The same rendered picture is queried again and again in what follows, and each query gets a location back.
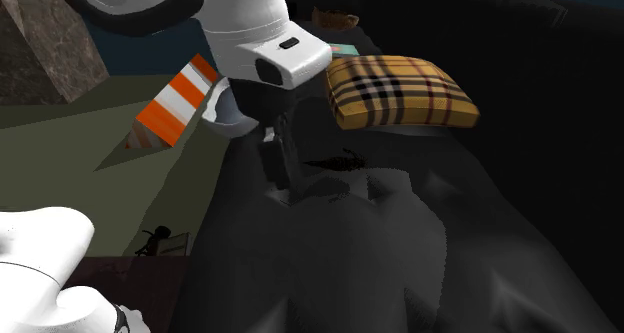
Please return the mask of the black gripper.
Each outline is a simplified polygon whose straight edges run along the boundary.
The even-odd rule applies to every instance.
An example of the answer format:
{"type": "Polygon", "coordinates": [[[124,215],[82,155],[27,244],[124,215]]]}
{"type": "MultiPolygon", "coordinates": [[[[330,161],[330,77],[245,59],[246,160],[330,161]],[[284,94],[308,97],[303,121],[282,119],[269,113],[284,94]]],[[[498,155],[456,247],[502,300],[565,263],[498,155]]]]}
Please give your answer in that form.
{"type": "Polygon", "coordinates": [[[278,190],[302,192],[303,177],[289,123],[304,98],[302,93],[243,79],[230,79],[229,83],[239,110],[266,127],[258,152],[267,180],[278,190]]]}

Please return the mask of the black feathery object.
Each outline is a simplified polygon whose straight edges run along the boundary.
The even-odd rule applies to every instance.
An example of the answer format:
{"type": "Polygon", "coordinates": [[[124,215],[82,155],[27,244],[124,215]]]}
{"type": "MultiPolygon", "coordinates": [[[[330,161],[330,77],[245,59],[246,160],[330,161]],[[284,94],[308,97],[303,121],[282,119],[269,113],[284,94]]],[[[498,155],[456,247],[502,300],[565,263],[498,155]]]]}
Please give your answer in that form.
{"type": "Polygon", "coordinates": [[[304,165],[330,171],[354,171],[367,166],[367,159],[355,151],[344,148],[346,156],[334,156],[323,160],[306,161],[304,165]]]}

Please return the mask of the white bowl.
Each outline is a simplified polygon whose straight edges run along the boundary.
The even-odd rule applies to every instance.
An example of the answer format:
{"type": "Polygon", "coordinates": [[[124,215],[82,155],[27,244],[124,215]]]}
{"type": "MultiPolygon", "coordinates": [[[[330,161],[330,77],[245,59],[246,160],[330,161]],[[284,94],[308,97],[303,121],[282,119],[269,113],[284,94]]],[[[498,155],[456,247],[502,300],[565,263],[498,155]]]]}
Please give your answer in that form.
{"type": "Polygon", "coordinates": [[[232,139],[253,131],[258,122],[244,115],[237,105],[230,82],[226,77],[216,81],[207,95],[202,123],[212,132],[232,139]]]}

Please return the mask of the orange white striped box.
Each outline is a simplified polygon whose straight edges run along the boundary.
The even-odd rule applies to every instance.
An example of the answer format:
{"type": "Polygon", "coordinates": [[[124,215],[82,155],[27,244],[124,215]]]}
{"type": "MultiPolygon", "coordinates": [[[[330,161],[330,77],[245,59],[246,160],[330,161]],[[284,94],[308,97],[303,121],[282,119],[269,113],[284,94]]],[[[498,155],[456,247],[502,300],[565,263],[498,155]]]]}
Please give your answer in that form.
{"type": "Polygon", "coordinates": [[[196,54],[135,117],[125,148],[174,147],[218,78],[196,54]]]}

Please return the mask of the teal book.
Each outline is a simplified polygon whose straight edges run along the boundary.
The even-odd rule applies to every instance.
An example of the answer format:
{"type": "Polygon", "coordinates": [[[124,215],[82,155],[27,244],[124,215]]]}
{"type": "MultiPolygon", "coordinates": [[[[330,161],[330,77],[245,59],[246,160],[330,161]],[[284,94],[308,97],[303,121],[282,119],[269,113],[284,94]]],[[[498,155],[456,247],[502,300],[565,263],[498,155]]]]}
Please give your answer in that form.
{"type": "Polygon", "coordinates": [[[360,53],[354,45],[330,43],[333,58],[359,56],[360,53]]]}

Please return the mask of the yellow plaid cushion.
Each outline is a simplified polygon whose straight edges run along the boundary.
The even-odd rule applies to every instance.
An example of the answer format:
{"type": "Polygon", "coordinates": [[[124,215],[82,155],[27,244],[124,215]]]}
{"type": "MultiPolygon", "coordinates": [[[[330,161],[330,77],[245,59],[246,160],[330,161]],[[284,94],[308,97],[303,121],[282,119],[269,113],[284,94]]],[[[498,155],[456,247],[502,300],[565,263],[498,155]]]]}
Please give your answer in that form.
{"type": "Polygon", "coordinates": [[[480,111],[442,69],[420,58],[366,55],[327,67],[328,101],[344,130],[424,125],[472,128],[480,111]]]}

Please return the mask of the grey slatted box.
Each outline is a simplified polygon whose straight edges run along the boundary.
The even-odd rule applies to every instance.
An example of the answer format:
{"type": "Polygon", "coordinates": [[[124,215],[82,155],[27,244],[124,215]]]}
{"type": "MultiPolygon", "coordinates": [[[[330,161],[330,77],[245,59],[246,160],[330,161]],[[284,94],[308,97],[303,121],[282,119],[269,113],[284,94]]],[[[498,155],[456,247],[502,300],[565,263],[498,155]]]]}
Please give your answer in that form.
{"type": "Polygon", "coordinates": [[[191,252],[193,236],[186,232],[158,242],[157,256],[188,256],[191,252]]]}

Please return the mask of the dark grey sofa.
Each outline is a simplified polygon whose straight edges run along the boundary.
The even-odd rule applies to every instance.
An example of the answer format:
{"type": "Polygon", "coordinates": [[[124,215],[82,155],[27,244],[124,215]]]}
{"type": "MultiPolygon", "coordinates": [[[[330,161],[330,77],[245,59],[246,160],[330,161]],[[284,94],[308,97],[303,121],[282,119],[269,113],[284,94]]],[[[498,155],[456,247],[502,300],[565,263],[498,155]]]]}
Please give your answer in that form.
{"type": "Polygon", "coordinates": [[[303,191],[233,140],[168,333],[624,333],[624,54],[530,0],[286,0],[361,15],[446,72],[472,128],[344,130],[325,72],[289,117],[303,191]],[[363,155],[330,171],[306,161],[363,155]]]}

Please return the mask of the brown basket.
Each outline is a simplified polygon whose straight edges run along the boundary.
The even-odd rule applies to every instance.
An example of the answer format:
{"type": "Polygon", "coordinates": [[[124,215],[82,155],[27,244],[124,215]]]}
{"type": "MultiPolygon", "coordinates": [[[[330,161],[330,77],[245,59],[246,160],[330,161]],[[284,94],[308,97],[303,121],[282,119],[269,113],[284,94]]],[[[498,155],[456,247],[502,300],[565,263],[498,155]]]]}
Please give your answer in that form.
{"type": "Polygon", "coordinates": [[[322,11],[314,7],[311,14],[314,25],[330,30],[344,31],[355,28],[360,18],[354,14],[348,14],[338,10],[322,11]]]}

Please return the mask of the small black figure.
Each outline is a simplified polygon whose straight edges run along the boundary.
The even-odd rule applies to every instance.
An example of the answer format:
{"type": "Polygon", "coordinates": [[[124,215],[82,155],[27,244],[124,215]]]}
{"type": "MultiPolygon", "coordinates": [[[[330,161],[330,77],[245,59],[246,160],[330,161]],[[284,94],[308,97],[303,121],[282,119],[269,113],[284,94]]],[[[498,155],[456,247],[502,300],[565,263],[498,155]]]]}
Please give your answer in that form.
{"type": "Polygon", "coordinates": [[[135,252],[136,256],[155,256],[157,253],[158,243],[162,239],[167,239],[171,235],[171,230],[163,225],[158,226],[154,231],[144,230],[149,237],[146,243],[135,252]]]}

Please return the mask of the brown marble block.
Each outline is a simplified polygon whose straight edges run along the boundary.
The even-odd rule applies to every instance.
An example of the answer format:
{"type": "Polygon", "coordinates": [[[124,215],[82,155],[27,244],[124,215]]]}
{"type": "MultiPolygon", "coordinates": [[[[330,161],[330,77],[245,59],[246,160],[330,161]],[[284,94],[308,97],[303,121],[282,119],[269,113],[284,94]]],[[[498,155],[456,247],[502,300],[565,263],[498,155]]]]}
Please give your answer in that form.
{"type": "Polygon", "coordinates": [[[69,104],[108,77],[64,0],[0,0],[0,106],[69,104]]]}

